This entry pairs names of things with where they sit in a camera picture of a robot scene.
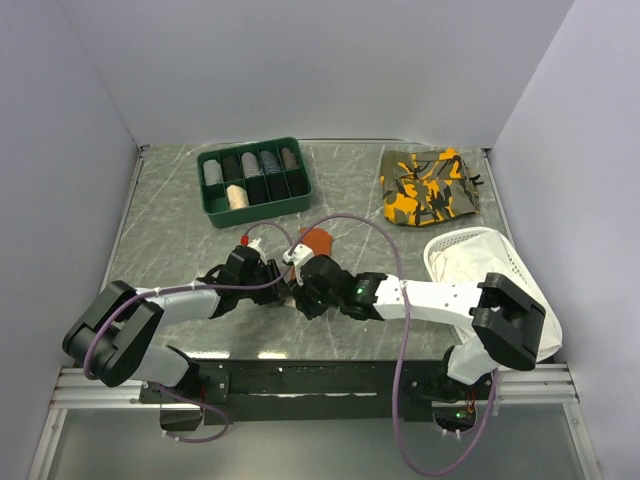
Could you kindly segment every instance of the orange object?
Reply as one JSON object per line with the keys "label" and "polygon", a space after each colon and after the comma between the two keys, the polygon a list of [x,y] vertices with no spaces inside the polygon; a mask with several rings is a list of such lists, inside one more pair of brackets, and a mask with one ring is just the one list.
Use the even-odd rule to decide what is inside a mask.
{"label": "orange object", "polygon": [[[306,230],[306,227],[302,227],[300,229],[300,235],[302,235]],[[322,228],[312,228],[300,243],[309,247],[316,255],[331,255],[333,237],[329,232]],[[294,278],[296,278],[295,271],[291,273],[291,279],[293,280]]]}

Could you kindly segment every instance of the gray thread spool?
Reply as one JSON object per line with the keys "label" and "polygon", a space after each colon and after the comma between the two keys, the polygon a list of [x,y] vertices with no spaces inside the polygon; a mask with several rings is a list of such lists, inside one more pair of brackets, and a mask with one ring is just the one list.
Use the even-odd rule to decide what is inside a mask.
{"label": "gray thread spool", "polygon": [[245,178],[257,177],[260,175],[260,164],[258,163],[258,157],[251,152],[245,152],[240,158],[242,162],[242,171]]}
{"label": "gray thread spool", "polygon": [[222,167],[216,160],[207,160],[202,164],[204,184],[207,187],[222,182]]}
{"label": "gray thread spool", "polygon": [[282,171],[280,168],[280,162],[278,162],[276,156],[270,151],[262,150],[260,152],[260,160],[262,160],[265,175]]}
{"label": "gray thread spool", "polygon": [[229,185],[227,187],[227,198],[229,199],[229,208],[238,210],[249,206],[249,197],[244,188],[239,185]]}
{"label": "gray thread spool", "polygon": [[294,153],[287,147],[280,150],[280,155],[282,156],[282,163],[284,163],[285,170],[293,170],[300,166],[298,165],[298,161],[296,160]]}

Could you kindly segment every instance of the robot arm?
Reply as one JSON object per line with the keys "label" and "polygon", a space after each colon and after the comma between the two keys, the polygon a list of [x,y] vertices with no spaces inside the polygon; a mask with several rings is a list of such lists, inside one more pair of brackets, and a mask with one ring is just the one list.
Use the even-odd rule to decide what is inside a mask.
{"label": "robot arm", "polygon": [[[151,294],[127,308],[118,321],[100,338],[91,359],[91,371],[105,385],[115,387],[128,379],[158,382],[178,387],[189,394],[197,392],[198,365],[173,347],[150,345],[160,327],[187,320],[215,318],[233,310],[239,300],[248,298],[258,305],[281,299],[284,282],[258,290],[235,289],[264,285],[280,276],[274,260],[266,261],[260,242],[239,245],[227,258],[192,284],[191,291],[153,296],[154,290],[134,289],[125,282],[111,282],[69,330],[63,350],[83,363],[89,345],[111,314],[137,294]],[[221,290],[197,289],[202,284],[218,284]]]}
{"label": "robot arm", "polygon": [[284,255],[300,275],[290,285],[296,306],[307,318],[329,307],[357,320],[405,316],[404,288],[411,318],[473,329],[477,337],[447,351],[447,377],[465,385],[499,365],[535,368],[545,309],[504,275],[489,273],[481,283],[401,281],[383,273],[342,270],[330,257],[313,256],[298,245]]}

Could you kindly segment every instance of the white thread spool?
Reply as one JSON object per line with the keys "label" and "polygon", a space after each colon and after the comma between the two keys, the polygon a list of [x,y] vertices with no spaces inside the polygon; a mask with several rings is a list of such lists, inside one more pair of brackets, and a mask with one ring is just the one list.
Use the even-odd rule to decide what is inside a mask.
{"label": "white thread spool", "polygon": [[238,185],[229,185],[227,187],[227,198],[229,199],[229,208],[237,210],[249,206],[249,197],[244,188]]}
{"label": "white thread spool", "polygon": [[204,184],[209,187],[222,182],[222,167],[216,160],[208,160],[202,164]]}
{"label": "white thread spool", "polygon": [[284,163],[285,170],[293,170],[300,166],[298,165],[295,154],[287,147],[280,150],[280,157],[282,158],[282,163]]}
{"label": "white thread spool", "polygon": [[242,171],[244,172],[244,178],[257,177],[260,175],[260,164],[258,163],[258,157],[251,152],[245,152],[240,158],[242,162]]}

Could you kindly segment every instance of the spool of thread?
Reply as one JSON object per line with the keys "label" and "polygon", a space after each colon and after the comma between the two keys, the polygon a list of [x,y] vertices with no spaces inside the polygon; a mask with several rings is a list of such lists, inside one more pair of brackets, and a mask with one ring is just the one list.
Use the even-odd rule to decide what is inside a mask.
{"label": "spool of thread", "polygon": [[238,210],[249,206],[249,198],[244,188],[239,185],[229,185],[227,187],[227,198],[229,199],[229,208]]}
{"label": "spool of thread", "polygon": [[278,173],[282,171],[280,168],[280,162],[276,158],[276,156],[268,150],[262,150],[260,152],[260,160],[262,160],[262,165],[264,166],[265,175],[269,175],[271,173]]}
{"label": "spool of thread", "polygon": [[260,164],[258,163],[258,157],[251,152],[245,152],[240,157],[242,162],[242,171],[244,172],[244,178],[257,177],[260,175]]}
{"label": "spool of thread", "polygon": [[295,154],[287,147],[280,150],[280,156],[282,157],[282,163],[284,164],[285,170],[293,170],[300,166],[298,165]]}
{"label": "spool of thread", "polygon": [[242,179],[242,169],[240,162],[235,155],[229,155],[222,159],[222,173],[225,182]]}
{"label": "spool of thread", "polygon": [[209,187],[222,182],[222,167],[216,160],[207,160],[202,164],[204,184]]}

